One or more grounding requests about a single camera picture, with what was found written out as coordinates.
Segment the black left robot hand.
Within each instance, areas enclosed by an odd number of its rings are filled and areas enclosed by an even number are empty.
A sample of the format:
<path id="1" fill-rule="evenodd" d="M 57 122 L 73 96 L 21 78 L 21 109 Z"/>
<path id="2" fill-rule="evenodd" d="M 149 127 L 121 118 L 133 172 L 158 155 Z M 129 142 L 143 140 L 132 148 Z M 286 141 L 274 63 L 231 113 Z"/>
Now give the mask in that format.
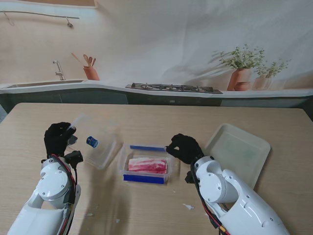
<path id="1" fill-rule="evenodd" d="M 44 135 L 47 158 L 52 155 L 64 156 L 67 142 L 75 132 L 76 128 L 68 122 L 51 124 Z"/>

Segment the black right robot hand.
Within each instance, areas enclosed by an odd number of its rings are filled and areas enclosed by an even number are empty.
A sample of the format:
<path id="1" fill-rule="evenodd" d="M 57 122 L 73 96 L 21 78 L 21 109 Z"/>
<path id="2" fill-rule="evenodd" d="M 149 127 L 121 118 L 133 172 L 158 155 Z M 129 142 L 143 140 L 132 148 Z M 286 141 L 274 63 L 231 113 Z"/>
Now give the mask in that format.
<path id="1" fill-rule="evenodd" d="M 202 149 L 193 137 L 179 133 L 174 135 L 171 141 L 165 147 L 166 152 L 185 164 L 190 165 L 192 162 L 204 157 Z"/>

